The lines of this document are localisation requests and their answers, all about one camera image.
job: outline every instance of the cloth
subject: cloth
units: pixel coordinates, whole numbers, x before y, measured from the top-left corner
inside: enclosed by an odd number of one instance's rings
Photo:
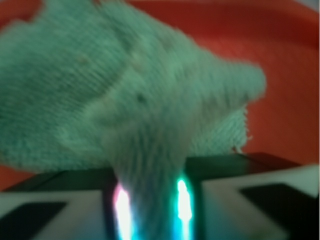
[[[172,239],[186,156],[246,143],[245,106],[265,90],[262,70],[219,59],[122,2],[45,3],[0,36],[0,162],[111,166],[139,238]]]

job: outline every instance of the light strip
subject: light strip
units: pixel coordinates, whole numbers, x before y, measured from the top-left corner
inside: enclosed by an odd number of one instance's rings
[[[180,219],[179,226],[181,227],[179,235],[181,235],[182,240],[189,240],[191,239],[190,225],[192,219],[191,196],[183,179],[178,180],[177,189],[177,217]],[[115,189],[113,205],[120,239],[132,240],[134,228],[130,210],[130,198],[120,184]]]

